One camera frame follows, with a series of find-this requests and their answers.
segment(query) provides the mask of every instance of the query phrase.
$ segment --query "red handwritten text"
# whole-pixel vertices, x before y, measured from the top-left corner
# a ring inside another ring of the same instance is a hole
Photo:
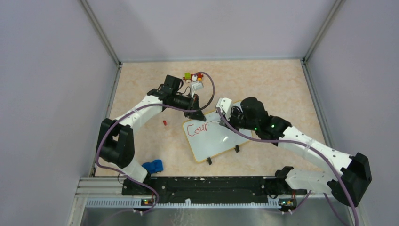
[[[207,131],[208,122],[202,124],[202,126],[196,128],[196,129],[194,130],[194,132],[192,132],[192,133],[190,134],[189,127],[190,127],[190,126],[193,126],[193,125],[194,125],[194,124],[191,124],[191,125],[188,125],[188,126],[187,126],[187,134],[188,134],[189,136],[191,136],[191,137],[193,137],[193,136],[199,134],[199,133],[202,132],[202,131]]]

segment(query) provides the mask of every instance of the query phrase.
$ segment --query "whiteboard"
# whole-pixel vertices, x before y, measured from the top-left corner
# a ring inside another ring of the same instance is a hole
[[[241,108],[241,101],[234,103]],[[234,149],[236,145],[242,145],[248,140],[235,134],[230,129],[219,125],[220,116],[214,111],[205,115],[206,121],[188,120],[183,123],[183,130],[194,159],[197,163],[206,161],[223,152]],[[252,132],[240,129],[241,133],[252,137]]]

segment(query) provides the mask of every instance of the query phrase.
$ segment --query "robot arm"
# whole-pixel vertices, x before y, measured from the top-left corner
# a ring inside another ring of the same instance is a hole
[[[220,98],[216,107],[221,109],[226,120],[236,130],[253,130],[262,140],[294,140],[308,145],[304,147],[293,143],[273,143],[277,147],[294,152],[324,170],[324,172],[313,172],[293,167],[278,170],[276,177],[285,180],[292,189],[307,189],[332,194],[338,201],[349,206],[332,170],[319,155],[309,149],[312,146],[330,161],[343,180],[355,206],[359,204],[372,179],[366,156],[360,153],[351,156],[310,138],[292,126],[290,122],[268,115],[262,102],[255,97],[244,99],[241,102],[241,109],[234,107],[232,100],[228,98]]]
[[[165,82],[161,84],[158,89],[149,91],[138,105],[115,120],[105,119],[101,123],[97,148],[107,130],[116,120],[128,113],[134,112],[122,120],[112,130],[110,136],[105,140],[99,156],[114,167],[119,167],[126,175],[131,176],[136,181],[143,182],[148,172],[134,159],[134,133],[136,133],[150,118],[161,113],[166,108],[156,105],[143,108],[140,111],[136,111],[136,109],[148,104],[164,104],[186,110],[199,109],[199,97],[197,94],[183,96],[178,93],[182,84],[182,79],[167,75]],[[184,113],[184,116],[195,120],[206,121],[202,111]],[[114,140],[113,137],[115,136],[118,136],[118,140]]]

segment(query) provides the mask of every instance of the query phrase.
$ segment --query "tabletop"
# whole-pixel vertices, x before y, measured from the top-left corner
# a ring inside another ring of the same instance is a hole
[[[269,115],[279,116],[303,133],[324,143],[310,92],[299,60],[245,60],[124,63],[110,118],[114,119],[138,104],[146,93],[163,83],[165,76],[184,77],[184,73],[207,72],[215,82],[215,98],[203,112],[215,110],[220,97],[239,101],[256,97]],[[212,94],[204,76],[198,90],[203,106]],[[159,176],[274,176],[276,170],[293,166],[320,171],[300,156],[272,144],[250,141],[212,159],[213,164],[197,163],[182,129],[182,112],[166,109],[151,118],[135,133],[135,156],[139,163],[161,159],[164,171]],[[97,169],[96,176],[118,173]]]

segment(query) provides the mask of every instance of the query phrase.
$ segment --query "gray wall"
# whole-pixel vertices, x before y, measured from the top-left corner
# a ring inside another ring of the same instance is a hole
[[[334,0],[89,0],[121,61],[303,57]]]
[[[77,0],[0,3],[0,225],[65,225],[116,66]]]
[[[310,61],[337,148],[370,159],[371,225],[397,225],[399,1],[346,1]]]

